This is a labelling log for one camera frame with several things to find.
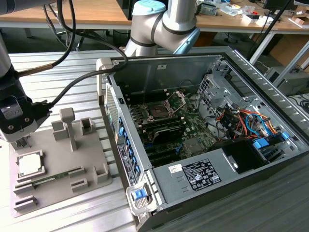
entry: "green circuit board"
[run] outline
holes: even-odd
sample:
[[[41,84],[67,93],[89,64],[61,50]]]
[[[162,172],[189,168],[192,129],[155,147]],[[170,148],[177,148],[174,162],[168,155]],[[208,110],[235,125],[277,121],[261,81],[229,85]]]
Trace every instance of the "green circuit board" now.
[[[183,134],[179,136],[179,138],[167,143],[154,145],[151,141],[146,141],[145,138],[141,136],[147,155],[151,163],[155,164],[154,166],[165,164],[164,159],[166,157],[169,157],[169,159],[167,159],[168,163],[200,155],[207,152],[216,142],[216,138],[206,127],[205,121],[195,109],[194,102],[187,97],[184,97],[184,100],[186,104],[174,113],[175,117],[184,117],[183,126],[185,128]],[[168,102],[173,110],[178,109],[183,104],[179,96],[176,94],[171,96]],[[148,114],[146,110],[151,112],[150,109],[152,109],[154,105],[157,109],[160,109],[162,108],[162,105],[165,104],[163,101],[150,102],[143,105],[132,106],[131,109],[139,111],[140,116],[145,117]]]

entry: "red wire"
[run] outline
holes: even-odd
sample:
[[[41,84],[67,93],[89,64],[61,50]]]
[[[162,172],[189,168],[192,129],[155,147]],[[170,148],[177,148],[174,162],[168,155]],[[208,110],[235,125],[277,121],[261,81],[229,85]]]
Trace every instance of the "red wire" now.
[[[246,125],[245,125],[245,123],[243,122],[243,120],[242,120],[242,118],[241,118],[241,116],[240,116],[240,113],[238,113],[238,116],[239,116],[239,120],[240,120],[240,122],[241,122],[241,124],[242,124],[242,127],[243,127],[244,130],[245,130],[245,135],[248,135],[248,131],[247,131]]]

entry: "wooden desk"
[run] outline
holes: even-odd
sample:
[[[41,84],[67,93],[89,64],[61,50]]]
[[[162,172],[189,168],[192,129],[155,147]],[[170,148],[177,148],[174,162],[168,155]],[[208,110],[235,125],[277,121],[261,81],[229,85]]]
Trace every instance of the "wooden desk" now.
[[[240,6],[252,5],[256,11],[264,15],[264,11],[260,6],[244,0],[238,3]],[[68,23],[70,20],[70,9],[68,2],[64,3],[64,17]],[[76,14],[76,27],[78,29],[130,29],[131,21],[128,21],[116,0],[74,0],[74,9]],[[56,23],[56,19],[50,13],[51,19]],[[45,15],[40,7],[27,9],[12,14],[0,16],[1,27],[16,27],[16,28],[48,28]],[[218,16],[197,15],[197,27],[201,31],[215,32],[243,32],[243,33],[259,33],[260,26],[256,24],[244,25],[241,23],[241,16],[229,16],[221,11],[218,11]],[[283,16],[282,21],[276,23],[273,30],[261,44],[251,62],[254,63],[270,40],[275,34],[309,34],[309,29],[301,29],[288,20],[288,17]]]

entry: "wire bundle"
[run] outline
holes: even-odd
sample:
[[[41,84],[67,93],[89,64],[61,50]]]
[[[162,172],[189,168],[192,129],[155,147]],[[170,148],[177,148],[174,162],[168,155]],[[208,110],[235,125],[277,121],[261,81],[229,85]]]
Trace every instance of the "wire bundle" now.
[[[289,98],[293,99],[298,106],[303,108],[303,110],[307,114],[309,114],[309,99],[305,98],[303,94],[300,94],[299,96],[300,97],[290,96]]]
[[[277,131],[270,122],[270,118],[268,118],[267,116],[262,115],[259,112],[253,112],[249,110],[237,110],[238,112],[237,114],[233,114],[231,111],[235,110],[225,109],[222,112],[222,114],[219,117],[217,117],[216,121],[217,122],[221,122],[222,120],[224,121],[225,115],[226,116],[231,115],[233,117],[234,123],[229,127],[229,129],[231,129],[234,132],[233,139],[236,139],[241,136],[248,137],[250,139],[263,137],[263,135],[260,135],[259,132],[254,130],[254,127],[257,127],[258,121],[260,121],[260,123],[264,126],[264,129],[268,135],[277,134]]]

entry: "blue drive bracket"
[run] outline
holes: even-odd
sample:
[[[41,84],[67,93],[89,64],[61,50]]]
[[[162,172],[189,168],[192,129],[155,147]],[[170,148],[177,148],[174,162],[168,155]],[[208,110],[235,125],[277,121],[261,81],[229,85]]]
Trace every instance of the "blue drive bracket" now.
[[[261,138],[261,139],[255,140],[255,142],[253,143],[253,145],[254,145],[257,149],[261,149],[261,148],[264,148],[264,147],[266,147],[266,146],[269,146],[269,143],[266,141],[265,138]]]

